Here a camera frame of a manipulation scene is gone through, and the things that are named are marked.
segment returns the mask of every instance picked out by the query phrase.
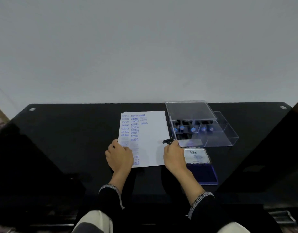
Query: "transparent plastic case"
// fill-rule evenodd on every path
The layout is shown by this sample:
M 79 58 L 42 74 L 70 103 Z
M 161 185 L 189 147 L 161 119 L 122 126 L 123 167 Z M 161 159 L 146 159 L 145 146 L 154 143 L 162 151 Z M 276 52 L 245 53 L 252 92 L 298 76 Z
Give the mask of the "transparent plastic case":
M 205 101 L 166 102 L 173 137 L 181 147 L 232 146 L 238 135 Z

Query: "gray wall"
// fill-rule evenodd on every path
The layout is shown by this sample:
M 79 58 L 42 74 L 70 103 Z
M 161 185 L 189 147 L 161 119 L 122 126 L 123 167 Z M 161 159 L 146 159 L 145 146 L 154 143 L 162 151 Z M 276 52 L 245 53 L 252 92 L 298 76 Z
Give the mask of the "gray wall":
M 298 0 L 0 0 L 0 108 L 298 101 Z

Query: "white stitching on cuff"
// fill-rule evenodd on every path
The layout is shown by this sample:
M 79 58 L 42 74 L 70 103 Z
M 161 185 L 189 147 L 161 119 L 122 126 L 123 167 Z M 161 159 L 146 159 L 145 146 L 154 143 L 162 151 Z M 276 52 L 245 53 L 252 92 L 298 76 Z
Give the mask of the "white stitching on cuff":
M 123 207 L 123 205 L 122 205 L 122 201 L 121 201 L 121 194 L 120 194 L 120 191 L 119 191 L 119 189 L 116 187 L 116 186 L 114 186 L 114 185 L 112 185 L 112 184 L 107 184 L 107 185 L 103 185 L 100 189 L 99 189 L 99 192 L 101 191 L 101 189 L 104 189 L 104 188 L 112 188 L 112 189 L 114 189 L 117 193 L 118 193 L 118 196 L 119 196 L 119 200 L 120 200 L 120 206 L 121 206 L 121 208 L 122 209 L 124 209 L 124 207 Z
M 188 213 L 188 218 L 191 219 L 192 214 L 194 209 L 196 208 L 196 206 L 202 201 L 202 199 L 204 199 L 206 196 L 212 195 L 213 197 L 215 197 L 213 195 L 213 193 L 209 192 L 209 191 L 205 191 L 203 194 L 199 195 L 197 197 L 197 199 L 193 202 L 193 204 L 191 205 L 190 211 Z

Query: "black sleeve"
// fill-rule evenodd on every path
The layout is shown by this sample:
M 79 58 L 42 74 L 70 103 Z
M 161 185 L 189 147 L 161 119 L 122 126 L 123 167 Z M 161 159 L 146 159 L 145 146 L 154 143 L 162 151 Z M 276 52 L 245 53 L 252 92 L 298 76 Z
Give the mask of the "black sleeve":
M 216 233 L 225 225 L 233 222 L 217 203 L 210 192 L 201 194 L 191 205 L 188 217 L 194 227 L 202 232 Z
M 99 190 L 96 202 L 90 206 L 90 210 L 100 210 L 113 222 L 119 219 L 122 206 L 121 194 L 114 185 L 107 184 Z

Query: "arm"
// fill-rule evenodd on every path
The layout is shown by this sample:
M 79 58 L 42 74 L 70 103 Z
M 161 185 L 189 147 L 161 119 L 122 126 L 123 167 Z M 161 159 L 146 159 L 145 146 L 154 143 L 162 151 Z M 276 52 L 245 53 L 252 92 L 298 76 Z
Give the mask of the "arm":
M 181 184 L 191 205 L 188 217 L 201 229 L 208 233 L 249 232 L 241 225 L 232 222 L 215 200 L 212 193 L 207 192 L 195 180 L 192 172 L 187 169 L 184 150 L 178 141 L 164 148 L 164 164 Z
M 115 139 L 105 151 L 106 160 L 110 168 L 114 171 L 110 182 L 101 187 L 96 202 L 84 215 L 73 233 L 92 232 L 98 233 L 112 232 L 113 223 L 120 221 L 120 214 L 124 209 L 121 201 L 121 193 L 128 177 L 134 157 L 128 147 L 122 147 Z

